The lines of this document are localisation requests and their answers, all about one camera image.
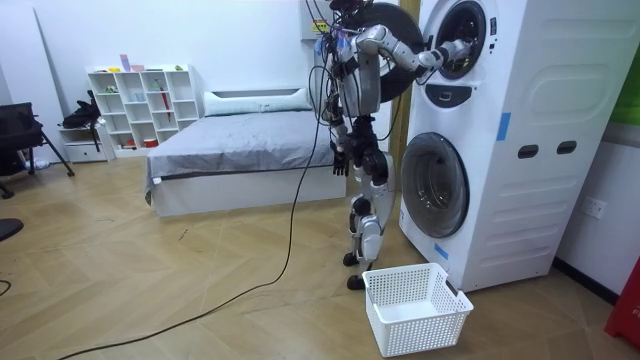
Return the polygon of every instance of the plastic basket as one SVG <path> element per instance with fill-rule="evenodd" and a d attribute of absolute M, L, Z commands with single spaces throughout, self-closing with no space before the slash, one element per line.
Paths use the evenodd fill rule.
<path fill-rule="evenodd" d="M 473 305 L 436 264 L 366 271 L 367 316 L 384 357 L 453 346 Z"/>

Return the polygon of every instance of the bed frame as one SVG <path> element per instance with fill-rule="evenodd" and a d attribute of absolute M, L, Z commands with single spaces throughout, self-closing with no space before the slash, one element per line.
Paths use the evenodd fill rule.
<path fill-rule="evenodd" d="M 215 94 L 247 97 L 282 95 L 297 90 L 291 87 L 250 91 L 225 89 L 215 91 Z M 292 169 L 163 179 L 152 188 L 151 196 L 159 216 L 290 204 L 302 172 L 303 169 Z M 346 178 L 333 175 L 330 166 L 309 168 L 298 201 L 343 198 L 346 187 Z"/>

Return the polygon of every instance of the cubby shelf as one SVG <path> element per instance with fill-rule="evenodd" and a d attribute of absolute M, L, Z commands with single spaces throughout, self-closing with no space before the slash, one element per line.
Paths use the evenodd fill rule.
<path fill-rule="evenodd" d="M 146 156 L 144 140 L 162 143 L 200 118 L 193 69 L 180 66 L 184 70 L 164 65 L 149 66 L 162 71 L 118 73 L 97 72 L 109 66 L 87 68 L 116 157 Z M 106 92 L 111 86 L 118 92 Z"/>

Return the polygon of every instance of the green wall panel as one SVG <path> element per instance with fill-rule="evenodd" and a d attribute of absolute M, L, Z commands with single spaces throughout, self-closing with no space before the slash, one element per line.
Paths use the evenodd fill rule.
<path fill-rule="evenodd" d="M 636 52 L 627 80 L 611 114 L 611 121 L 640 126 L 640 50 Z"/>

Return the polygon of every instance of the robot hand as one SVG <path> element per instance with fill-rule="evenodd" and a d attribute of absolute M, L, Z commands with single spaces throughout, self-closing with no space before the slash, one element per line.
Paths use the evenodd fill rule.
<path fill-rule="evenodd" d="M 331 150 L 333 150 L 333 175 L 349 177 L 349 158 L 344 151 L 338 151 L 336 143 L 331 141 Z"/>

